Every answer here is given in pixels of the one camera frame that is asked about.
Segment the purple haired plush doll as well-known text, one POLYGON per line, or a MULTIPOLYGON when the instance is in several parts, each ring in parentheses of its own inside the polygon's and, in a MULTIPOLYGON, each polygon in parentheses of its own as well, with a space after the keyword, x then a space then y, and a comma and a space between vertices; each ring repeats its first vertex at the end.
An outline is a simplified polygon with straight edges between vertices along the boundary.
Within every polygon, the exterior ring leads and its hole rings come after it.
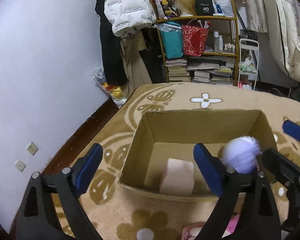
POLYGON ((241 174, 257 170, 257 156, 261 155, 259 141, 254 137, 243 136, 226 143, 221 152, 221 162, 241 174))

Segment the white puffer jacket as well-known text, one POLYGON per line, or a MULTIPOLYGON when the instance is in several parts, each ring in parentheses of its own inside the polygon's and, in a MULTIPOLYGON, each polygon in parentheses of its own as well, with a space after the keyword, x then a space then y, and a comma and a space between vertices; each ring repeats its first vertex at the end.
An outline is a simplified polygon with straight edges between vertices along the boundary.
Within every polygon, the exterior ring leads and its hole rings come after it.
POLYGON ((134 34, 156 22, 150 0, 104 0, 104 14, 117 37, 134 34))

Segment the teal bag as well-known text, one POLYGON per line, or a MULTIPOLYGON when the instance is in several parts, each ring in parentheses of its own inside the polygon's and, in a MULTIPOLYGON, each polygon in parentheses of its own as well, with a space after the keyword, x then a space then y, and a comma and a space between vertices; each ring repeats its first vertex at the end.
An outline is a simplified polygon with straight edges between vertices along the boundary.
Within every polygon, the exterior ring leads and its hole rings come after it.
POLYGON ((175 22, 162 23, 157 26, 167 59, 180 59, 183 56, 182 27, 175 22))

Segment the white wall socket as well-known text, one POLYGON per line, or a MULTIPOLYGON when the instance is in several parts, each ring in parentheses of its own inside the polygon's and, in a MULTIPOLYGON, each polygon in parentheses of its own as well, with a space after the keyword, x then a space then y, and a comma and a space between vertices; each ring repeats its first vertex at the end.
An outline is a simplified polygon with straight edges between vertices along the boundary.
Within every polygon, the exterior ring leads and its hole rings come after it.
POLYGON ((36 146, 36 144, 34 144, 34 142, 31 142, 27 147, 26 150, 31 154, 31 155, 35 155, 36 152, 38 152, 39 148, 38 146, 36 146))
POLYGON ((23 172, 24 169, 26 168, 26 164, 21 161, 20 159, 18 159, 15 164, 14 164, 15 168, 20 171, 20 172, 23 172))

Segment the red gift bag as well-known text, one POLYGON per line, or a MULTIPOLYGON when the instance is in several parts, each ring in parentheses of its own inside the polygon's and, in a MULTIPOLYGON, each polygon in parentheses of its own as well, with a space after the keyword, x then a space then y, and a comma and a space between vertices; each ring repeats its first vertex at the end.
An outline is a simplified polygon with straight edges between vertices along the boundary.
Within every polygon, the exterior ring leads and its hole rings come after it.
POLYGON ((182 25, 183 52, 187 56, 201 56, 205 50, 205 42, 209 32, 210 22, 190 20, 182 25))

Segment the black box with 40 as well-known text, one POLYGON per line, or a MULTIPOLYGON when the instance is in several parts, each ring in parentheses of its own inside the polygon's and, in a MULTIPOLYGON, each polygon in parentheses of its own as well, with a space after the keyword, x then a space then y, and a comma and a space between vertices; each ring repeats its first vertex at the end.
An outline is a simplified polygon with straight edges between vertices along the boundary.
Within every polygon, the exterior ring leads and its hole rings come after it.
POLYGON ((212 16, 215 13, 212 0, 195 0, 195 7, 198 16, 212 16))

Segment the open cardboard box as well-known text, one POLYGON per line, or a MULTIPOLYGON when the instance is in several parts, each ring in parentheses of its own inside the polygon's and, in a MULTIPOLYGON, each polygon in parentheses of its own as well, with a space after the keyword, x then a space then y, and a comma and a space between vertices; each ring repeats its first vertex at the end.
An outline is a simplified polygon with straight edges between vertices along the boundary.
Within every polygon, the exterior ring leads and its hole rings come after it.
POLYGON ((258 109, 193 109, 146 112, 136 128, 119 182, 141 196, 181 202, 216 201, 225 168, 216 167, 222 147, 251 136, 262 150, 276 149, 266 115, 258 109), (169 159, 193 164, 194 189, 162 194, 160 184, 169 159))

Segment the white folded bedding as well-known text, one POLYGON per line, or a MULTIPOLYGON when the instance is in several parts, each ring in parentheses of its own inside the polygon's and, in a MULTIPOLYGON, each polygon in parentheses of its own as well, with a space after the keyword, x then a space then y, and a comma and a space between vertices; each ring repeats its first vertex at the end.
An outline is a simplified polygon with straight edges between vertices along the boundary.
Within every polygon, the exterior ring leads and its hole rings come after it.
POLYGON ((300 82, 300 13, 297 0, 263 0, 271 54, 290 78, 300 82))

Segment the stack of books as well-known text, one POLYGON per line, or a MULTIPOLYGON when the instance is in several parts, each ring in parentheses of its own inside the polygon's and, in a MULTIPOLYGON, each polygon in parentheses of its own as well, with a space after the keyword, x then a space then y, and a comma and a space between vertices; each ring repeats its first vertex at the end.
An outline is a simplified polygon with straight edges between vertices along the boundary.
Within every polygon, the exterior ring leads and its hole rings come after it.
POLYGON ((169 82, 190 82, 190 73, 187 71, 187 59, 166 60, 167 78, 169 82))

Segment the beige patterned carpet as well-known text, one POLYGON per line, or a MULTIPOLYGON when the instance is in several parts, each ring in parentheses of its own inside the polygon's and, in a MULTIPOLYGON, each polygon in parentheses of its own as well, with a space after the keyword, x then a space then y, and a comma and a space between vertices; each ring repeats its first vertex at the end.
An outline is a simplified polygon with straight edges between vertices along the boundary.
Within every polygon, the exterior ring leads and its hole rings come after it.
POLYGON ((300 102, 265 92, 199 83, 144 85, 91 140, 103 160, 80 203, 104 239, 180 239, 205 222, 217 197, 198 168, 189 197, 159 192, 168 159, 193 161, 195 144, 213 155, 249 135, 300 167, 300 142, 285 120, 300 125, 300 102))

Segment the white rolling cart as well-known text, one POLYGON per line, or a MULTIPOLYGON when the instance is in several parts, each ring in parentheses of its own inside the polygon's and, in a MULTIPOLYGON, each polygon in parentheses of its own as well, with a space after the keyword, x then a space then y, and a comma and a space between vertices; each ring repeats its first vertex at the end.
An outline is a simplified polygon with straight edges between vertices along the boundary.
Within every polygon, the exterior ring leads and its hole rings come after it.
POLYGON ((238 87, 255 90, 259 77, 260 46, 256 40, 241 38, 239 40, 238 87))

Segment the plastic bag with toys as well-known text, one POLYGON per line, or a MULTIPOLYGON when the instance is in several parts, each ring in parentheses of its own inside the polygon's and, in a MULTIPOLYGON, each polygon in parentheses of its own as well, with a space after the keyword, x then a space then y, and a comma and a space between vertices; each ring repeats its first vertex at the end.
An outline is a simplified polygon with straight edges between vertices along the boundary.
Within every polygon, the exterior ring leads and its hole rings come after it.
POLYGON ((96 67, 92 74, 92 78, 96 81, 96 85, 100 87, 109 97, 111 97, 118 109, 120 109, 126 103, 127 98, 121 90, 121 87, 107 83, 102 66, 96 67))

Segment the wooden bookshelf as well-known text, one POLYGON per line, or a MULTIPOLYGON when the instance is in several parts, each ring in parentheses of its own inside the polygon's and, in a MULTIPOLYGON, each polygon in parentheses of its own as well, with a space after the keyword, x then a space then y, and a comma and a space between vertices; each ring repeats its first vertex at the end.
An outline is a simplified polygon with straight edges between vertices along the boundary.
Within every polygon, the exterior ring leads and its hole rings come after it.
POLYGON ((234 0, 222 8, 214 0, 160 0, 164 16, 156 21, 168 82, 209 83, 238 72, 239 28, 234 0))

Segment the black hanging coat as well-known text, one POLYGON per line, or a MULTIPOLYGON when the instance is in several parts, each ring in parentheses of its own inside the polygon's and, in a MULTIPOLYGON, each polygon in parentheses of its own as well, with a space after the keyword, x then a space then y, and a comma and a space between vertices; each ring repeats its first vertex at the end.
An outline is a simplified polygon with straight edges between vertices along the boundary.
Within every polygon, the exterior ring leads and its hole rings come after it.
POLYGON ((100 18, 102 63, 108 84, 124 86, 128 79, 121 57, 121 38, 115 36, 112 25, 104 13, 105 1, 96 0, 95 12, 100 18))

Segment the purple printed bag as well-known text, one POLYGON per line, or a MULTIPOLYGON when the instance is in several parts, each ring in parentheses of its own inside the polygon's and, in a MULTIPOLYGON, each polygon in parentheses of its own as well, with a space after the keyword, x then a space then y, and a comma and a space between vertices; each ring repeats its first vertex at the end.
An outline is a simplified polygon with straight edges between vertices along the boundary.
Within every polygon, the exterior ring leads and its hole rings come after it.
POLYGON ((168 20, 170 18, 179 17, 179 11, 174 5, 173 0, 153 0, 157 8, 158 19, 168 20))

